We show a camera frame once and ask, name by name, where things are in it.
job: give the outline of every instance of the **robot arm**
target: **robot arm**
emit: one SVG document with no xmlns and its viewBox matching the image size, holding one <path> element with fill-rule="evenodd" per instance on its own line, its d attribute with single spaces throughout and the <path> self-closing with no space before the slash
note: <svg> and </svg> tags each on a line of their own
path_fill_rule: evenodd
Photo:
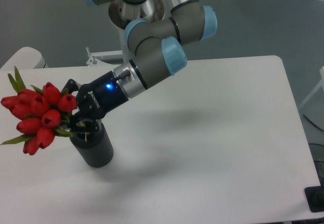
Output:
<svg viewBox="0 0 324 224">
<path fill-rule="evenodd" d="M 90 1 L 99 5 L 112 0 Z M 133 13 L 135 18 L 141 16 L 139 8 L 145 2 L 149 0 L 120 0 L 124 11 L 139 11 Z M 85 118 L 99 120 L 129 98 L 173 76 L 187 65 L 181 45 L 200 41 L 216 32 L 217 19 L 211 7 L 202 6 L 199 0 L 168 0 L 168 4 L 170 18 L 152 23 L 149 15 L 127 20 L 125 43 L 131 59 L 89 84 L 78 87 L 73 80 L 67 84 L 70 91 L 79 90 L 75 123 Z"/>
</svg>

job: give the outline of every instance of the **green leaf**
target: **green leaf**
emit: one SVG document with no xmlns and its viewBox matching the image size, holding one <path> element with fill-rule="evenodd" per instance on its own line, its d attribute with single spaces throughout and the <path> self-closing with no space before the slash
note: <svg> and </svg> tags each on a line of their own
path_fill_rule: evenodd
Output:
<svg viewBox="0 0 324 224">
<path fill-rule="evenodd" d="M 64 96 L 66 94 L 69 94 L 69 88 L 65 88 L 63 91 L 61 91 L 61 96 Z"/>
<path fill-rule="evenodd" d="M 79 126 L 79 127 L 85 127 L 86 126 L 86 124 L 84 122 L 81 122 L 81 121 L 78 122 L 76 125 Z"/>
<path fill-rule="evenodd" d="M 62 114 L 61 115 L 61 122 L 68 124 L 68 123 L 70 123 L 70 119 L 66 115 Z"/>
<path fill-rule="evenodd" d="M 72 113 L 70 111 L 65 111 L 63 112 L 64 115 L 66 115 L 68 118 L 71 118 L 72 117 Z"/>
<path fill-rule="evenodd" d="M 18 93 L 19 90 L 18 90 L 17 82 L 15 81 L 15 79 L 13 78 L 13 76 L 11 74 L 8 74 L 8 77 L 9 77 L 9 81 L 12 85 L 12 88 L 14 88 L 14 90 Z"/>
<path fill-rule="evenodd" d="M 20 135 L 20 136 L 18 136 L 16 138 L 7 140 L 7 141 L 3 142 L 0 145 L 3 145 L 3 144 L 17 144 L 17 143 L 20 143 L 20 142 L 29 141 L 29 140 L 33 139 L 34 137 L 35 137 L 34 135 L 23 134 L 23 135 Z"/>
<path fill-rule="evenodd" d="M 37 116 L 34 114 L 25 114 L 25 118 L 32 119 L 32 118 L 37 118 Z"/>
<path fill-rule="evenodd" d="M 56 136 L 60 136 L 60 137 L 73 137 L 73 133 L 72 132 L 68 132 L 64 129 L 61 128 L 56 128 L 55 130 L 55 135 Z"/>
<path fill-rule="evenodd" d="M 25 89 L 26 86 L 20 76 L 20 73 L 17 69 L 17 67 L 15 67 L 15 78 L 16 78 L 16 82 L 17 82 L 17 86 L 18 86 L 18 91 L 21 91 L 22 89 Z"/>
<path fill-rule="evenodd" d="M 43 94 L 43 90 L 36 87 L 36 86 L 33 86 L 33 85 L 30 85 L 36 92 L 40 93 L 41 95 Z"/>
</svg>

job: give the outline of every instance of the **white table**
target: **white table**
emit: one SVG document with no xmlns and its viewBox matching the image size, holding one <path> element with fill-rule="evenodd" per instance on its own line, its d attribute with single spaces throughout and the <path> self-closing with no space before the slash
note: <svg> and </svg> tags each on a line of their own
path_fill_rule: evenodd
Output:
<svg viewBox="0 0 324 224">
<path fill-rule="evenodd" d="M 88 83 L 114 68 L 22 70 L 27 85 Z M 0 73 L 0 97 L 13 95 Z M 18 123 L 0 108 L 1 137 Z M 89 167 L 65 138 L 35 156 L 0 146 L 2 223 L 262 223 L 323 217 L 319 185 L 282 61 L 190 61 L 103 120 L 114 147 Z"/>
</svg>

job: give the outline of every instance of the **floor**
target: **floor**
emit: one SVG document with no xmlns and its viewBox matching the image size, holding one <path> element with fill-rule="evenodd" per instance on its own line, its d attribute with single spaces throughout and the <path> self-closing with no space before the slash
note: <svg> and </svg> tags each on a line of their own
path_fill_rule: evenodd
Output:
<svg viewBox="0 0 324 224">
<path fill-rule="evenodd" d="M 320 80 L 319 69 L 324 66 L 324 2 L 200 2 L 214 8 L 219 28 L 213 38 L 186 46 L 188 59 L 277 55 L 283 60 L 297 105 Z M 84 66 L 86 46 L 92 52 L 120 50 L 118 33 L 107 10 L 108 4 L 90 9 L 83 0 L 1 0 L 0 67 L 26 46 L 39 50 L 49 67 Z M 306 113 L 324 128 L 324 112 L 318 113 L 324 95 L 318 98 Z M 302 122 L 309 142 L 324 143 L 324 133 L 303 118 Z M 315 158 L 324 156 L 321 148 L 313 150 Z"/>
</svg>

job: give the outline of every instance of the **black vase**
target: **black vase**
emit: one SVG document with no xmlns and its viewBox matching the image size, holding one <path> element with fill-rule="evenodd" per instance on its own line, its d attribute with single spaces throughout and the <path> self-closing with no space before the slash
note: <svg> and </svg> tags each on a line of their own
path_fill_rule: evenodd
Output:
<svg viewBox="0 0 324 224">
<path fill-rule="evenodd" d="M 73 133 L 70 140 L 86 163 L 96 168 L 107 165 L 112 159 L 113 148 L 104 125 L 101 124 L 101 130 L 90 135 L 87 141 L 84 137 L 80 133 Z"/>
</svg>

